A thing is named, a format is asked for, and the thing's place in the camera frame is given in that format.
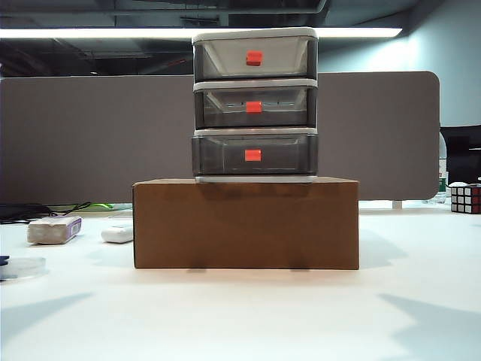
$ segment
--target black chair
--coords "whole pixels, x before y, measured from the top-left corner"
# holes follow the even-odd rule
[[[481,125],[444,126],[449,182],[479,183],[481,177]]]

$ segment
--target clear plastic drawer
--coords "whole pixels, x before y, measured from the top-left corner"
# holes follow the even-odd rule
[[[192,139],[195,176],[317,173],[317,134],[216,134]]]
[[[211,81],[194,85],[195,128],[316,127],[312,79]]]
[[[200,34],[192,39],[194,79],[317,79],[317,43],[312,28]]]

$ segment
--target white wall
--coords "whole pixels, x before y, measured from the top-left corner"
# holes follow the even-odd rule
[[[320,71],[429,70],[441,125],[481,124],[481,0],[448,0],[409,37],[319,56]]]

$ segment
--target brown cardboard box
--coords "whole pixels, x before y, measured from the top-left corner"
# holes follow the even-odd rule
[[[358,269],[358,182],[134,184],[136,268]]]

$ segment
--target fluorescent light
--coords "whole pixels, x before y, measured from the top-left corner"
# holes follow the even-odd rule
[[[316,28],[320,38],[393,38],[399,28]]]
[[[186,40],[205,32],[235,32],[252,29],[177,29],[177,28],[71,28],[0,29],[1,39],[86,39],[86,38],[160,38]],[[402,29],[392,28],[316,28],[320,38],[393,38]]]

